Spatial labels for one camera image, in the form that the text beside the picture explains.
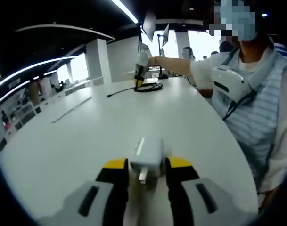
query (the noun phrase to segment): white shirt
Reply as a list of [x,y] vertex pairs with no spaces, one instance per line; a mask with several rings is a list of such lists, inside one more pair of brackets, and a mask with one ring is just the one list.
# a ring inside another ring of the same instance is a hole
[[[243,63],[238,61],[239,69],[246,72],[253,72],[259,63],[265,59],[267,54],[272,50],[265,50],[262,58],[258,62]],[[199,89],[212,89],[213,81],[211,78],[212,69],[222,63],[222,60],[228,56],[228,53],[214,54],[203,61],[191,63],[191,71],[194,75],[195,82]],[[273,190],[284,179],[287,173],[287,68],[284,69],[280,87],[279,114],[274,139],[274,148],[269,158],[269,171],[265,175],[259,192]]]

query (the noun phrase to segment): desk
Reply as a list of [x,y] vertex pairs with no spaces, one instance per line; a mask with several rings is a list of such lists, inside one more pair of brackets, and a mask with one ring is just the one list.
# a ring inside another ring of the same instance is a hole
[[[189,160],[200,177],[233,194],[240,210],[257,213],[250,168],[225,123],[186,79],[161,82],[161,91],[128,90],[111,98],[107,94],[132,87],[133,81],[81,89],[20,129],[1,152],[0,167],[34,219],[54,215],[69,194],[96,178],[104,163],[131,157],[140,137],[156,133],[174,156]],[[50,123],[59,111],[86,96],[92,98]],[[172,225],[165,197],[167,187],[162,181],[146,225]]]

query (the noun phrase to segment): white device on chest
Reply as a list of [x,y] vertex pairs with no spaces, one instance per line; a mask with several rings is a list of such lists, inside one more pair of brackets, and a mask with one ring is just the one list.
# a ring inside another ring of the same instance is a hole
[[269,75],[278,56],[278,52],[273,50],[272,54],[264,60],[253,74],[248,74],[227,66],[237,51],[238,49],[232,50],[222,65],[215,67],[212,71],[214,89],[225,94],[235,103],[242,101],[243,98],[255,95],[256,88]]

